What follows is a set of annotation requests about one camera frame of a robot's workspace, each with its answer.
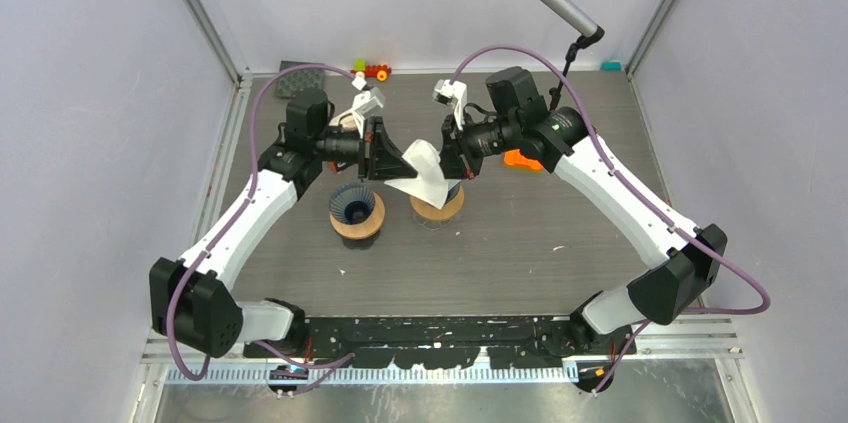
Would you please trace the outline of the blue glass dripper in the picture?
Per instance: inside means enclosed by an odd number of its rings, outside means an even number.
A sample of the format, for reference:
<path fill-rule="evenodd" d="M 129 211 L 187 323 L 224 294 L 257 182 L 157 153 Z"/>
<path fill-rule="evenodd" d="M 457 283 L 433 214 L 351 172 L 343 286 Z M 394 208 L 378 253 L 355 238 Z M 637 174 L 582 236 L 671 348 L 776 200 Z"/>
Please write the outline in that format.
<path fill-rule="evenodd" d="M 367 185 L 357 182 L 339 186 L 329 198 L 330 216 L 344 225 L 363 223 L 375 206 L 375 193 Z"/>
<path fill-rule="evenodd" d="M 461 190 L 461 184 L 460 183 L 456 183 L 455 185 L 450 187 L 449 190 L 448 190 L 448 193 L 446 195 L 445 202 L 449 203 L 453 199 L 455 199 L 460 190 Z"/>

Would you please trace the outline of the wooden ring dripper stand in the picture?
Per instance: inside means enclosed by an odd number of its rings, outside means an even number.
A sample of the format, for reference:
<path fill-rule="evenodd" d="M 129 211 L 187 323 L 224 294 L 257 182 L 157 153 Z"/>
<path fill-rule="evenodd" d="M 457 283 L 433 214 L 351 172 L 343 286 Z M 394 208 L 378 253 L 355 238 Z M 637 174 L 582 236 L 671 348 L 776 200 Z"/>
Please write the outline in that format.
<path fill-rule="evenodd" d="M 386 209 L 382 198 L 376 195 L 376 206 L 370 217 L 363 223 L 344 225 L 330 216 L 330 222 L 337 234 L 342 238 L 353 241 L 364 241 L 374 237 L 380 231 L 385 221 Z"/>

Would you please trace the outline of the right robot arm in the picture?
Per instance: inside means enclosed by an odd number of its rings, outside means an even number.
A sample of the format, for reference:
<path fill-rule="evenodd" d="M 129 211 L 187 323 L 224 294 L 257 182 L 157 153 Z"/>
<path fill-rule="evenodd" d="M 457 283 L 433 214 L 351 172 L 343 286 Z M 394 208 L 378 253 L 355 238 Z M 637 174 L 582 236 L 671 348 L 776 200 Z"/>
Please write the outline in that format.
<path fill-rule="evenodd" d="M 636 249 L 646 271 L 614 290 L 593 295 L 566 326 L 574 346 L 596 353 L 611 333 L 643 320 L 668 325 L 714 282 L 726 234 L 676 213 L 626 168 L 574 108 L 552 109 L 531 73 L 514 66 L 486 81 L 493 110 L 475 122 L 465 112 L 467 87 L 438 81 L 437 102 L 451 108 L 441 127 L 440 166 L 448 179 L 472 179 L 484 158 L 520 150 L 572 185 L 605 215 Z"/>

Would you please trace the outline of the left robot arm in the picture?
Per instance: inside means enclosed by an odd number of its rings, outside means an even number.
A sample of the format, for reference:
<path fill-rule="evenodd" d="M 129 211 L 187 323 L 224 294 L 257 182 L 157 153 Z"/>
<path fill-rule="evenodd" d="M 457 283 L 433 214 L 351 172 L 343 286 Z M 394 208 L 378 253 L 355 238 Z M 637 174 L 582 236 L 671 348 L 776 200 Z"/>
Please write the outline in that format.
<path fill-rule="evenodd" d="M 237 343 L 266 340 L 284 357 L 307 341 L 300 308 L 281 300 L 237 302 L 235 281 L 271 227 L 304 196 L 325 163 L 357 166 L 366 180 L 414 177 L 388 138 L 380 111 L 385 97 L 367 86 L 337 124 L 334 106 L 319 89 L 299 92 L 286 106 L 278 136 L 254 154 L 240 196 L 210 230 L 179 258 L 160 258 L 149 273 L 154 330 L 174 357 L 187 346 L 211 358 Z"/>

